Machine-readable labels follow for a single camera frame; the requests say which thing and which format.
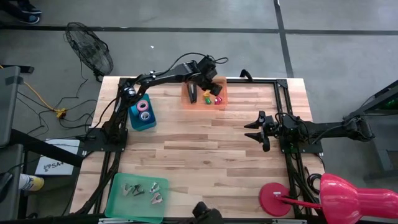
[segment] shoe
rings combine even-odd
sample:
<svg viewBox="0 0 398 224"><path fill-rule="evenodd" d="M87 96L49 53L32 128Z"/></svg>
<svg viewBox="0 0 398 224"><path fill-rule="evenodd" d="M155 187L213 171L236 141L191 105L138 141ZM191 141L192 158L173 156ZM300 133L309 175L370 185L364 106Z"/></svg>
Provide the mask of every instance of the shoe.
<svg viewBox="0 0 398 224"><path fill-rule="evenodd" d="M23 22L26 24L36 24L40 21L40 18L37 16L29 15L24 18L19 18L19 22Z"/></svg>
<svg viewBox="0 0 398 224"><path fill-rule="evenodd" d="M36 7L34 7L29 2L19 1L18 7L24 13L29 13L29 14L41 14L42 13L42 11L36 9Z"/></svg>

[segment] wooden table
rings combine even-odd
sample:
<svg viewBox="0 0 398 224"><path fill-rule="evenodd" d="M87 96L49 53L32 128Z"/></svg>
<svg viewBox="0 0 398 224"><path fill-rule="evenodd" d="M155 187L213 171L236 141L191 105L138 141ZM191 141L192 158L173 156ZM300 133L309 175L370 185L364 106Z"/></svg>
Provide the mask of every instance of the wooden table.
<svg viewBox="0 0 398 224"><path fill-rule="evenodd" d="M97 124L105 106L116 96L119 78L104 77L92 125ZM311 121L303 79L291 78L287 82L294 115ZM270 138L271 150L263 152L258 142L243 135L259 130L243 126L255 121L259 110L276 114L274 87L228 84L228 106L224 111L182 109L180 83L151 87L147 93L157 126L138 132L129 125L119 172L168 179L165 217L190 217L197 202L204 201L225 218L269 218L257 196L269 182L289 186L284 155L274 138ZM103 121L110 115L108 110ZM103 152L94 152L83 161L71 212L81 208L97 187L103 157ZM324 173L319 158L312 154L302 157L310 172ZM104 190L101 211L106 206L108 190L109 185ZM293 216L292 210L286 215Z"/></svg>

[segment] orange tray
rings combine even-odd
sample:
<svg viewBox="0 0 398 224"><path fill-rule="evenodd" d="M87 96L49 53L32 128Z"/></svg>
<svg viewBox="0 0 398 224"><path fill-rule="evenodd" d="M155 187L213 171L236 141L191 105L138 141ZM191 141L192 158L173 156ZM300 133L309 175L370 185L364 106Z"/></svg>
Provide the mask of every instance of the orange tray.
<svg viewBox="0 0 398 224"><path fill-rule="evenodd" d="M188 95L188 87L186 83L183 83L181 86L181 103L184 109L188 110L223 110L226 108L226 105L228 104L228 95L227 95L227 87L226 87L226 77L216 77L213 79L214 83L217 83L223 87L221 92L219 93L219 97L223 99L223 101L215 105L214 100L216 99L216 96L213 96L210 94L210 100L211 104L207 105L205 98L203 97L204 91L198 86L197 87L197 93L198 93L198 98L197 102L191 104L191 101L189 99Z"/></svg>

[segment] pink tape roll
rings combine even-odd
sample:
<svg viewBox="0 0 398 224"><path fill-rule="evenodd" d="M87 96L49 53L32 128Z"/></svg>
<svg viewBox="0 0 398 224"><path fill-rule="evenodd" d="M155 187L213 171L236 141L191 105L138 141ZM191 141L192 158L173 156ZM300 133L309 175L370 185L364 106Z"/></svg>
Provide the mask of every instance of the pink tape roll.
<svg viewBox="0 0 398 224"><path fill-rule="evenodd" d="M140 100L137 103L137 110L140 112L148 110L148 107L149 107L148 101L146 100Z"/></svg>

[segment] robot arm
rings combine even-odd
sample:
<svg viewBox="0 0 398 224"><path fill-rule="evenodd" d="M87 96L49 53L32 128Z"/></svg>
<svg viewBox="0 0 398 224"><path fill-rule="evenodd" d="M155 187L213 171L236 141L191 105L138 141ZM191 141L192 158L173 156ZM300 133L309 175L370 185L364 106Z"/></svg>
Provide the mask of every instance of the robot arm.
<svg viewBox="0 0 398 224"><path fill-rule="evenodd" d="M347 137L363 142L374 138L368 123L360 117L335 123L303 121L299 116L287 113L278 113L275 118L276 122L272 116L266 116L264 111L260 111L257 121L244 126L245 128L261 129L258 133L246 133L245 136L263 143L262 150L264 152L270 149L269 136L284 138L289 144L300 143L304 149L303 152L314 153L322 152L322 149L315 149L319 146L317 142L322 138Z"/></svg>
<svg viewBox="0 0 398 224"><path fill-rule="evenodd" d="M192 60L164 72L151 72L136 78L128 78L119 86L115 99L116 107L109 121L105 122L101 128L107 143L115 144L123 141L127 111L144 96L149 87L164 83L193 82L202 90L210 90L212 95L218 95L222 86L213 83L213 77L216 74L216 62L212 57L206 56L199 63ZM140 85L138 91L134 88L135 84Z"/></svg>

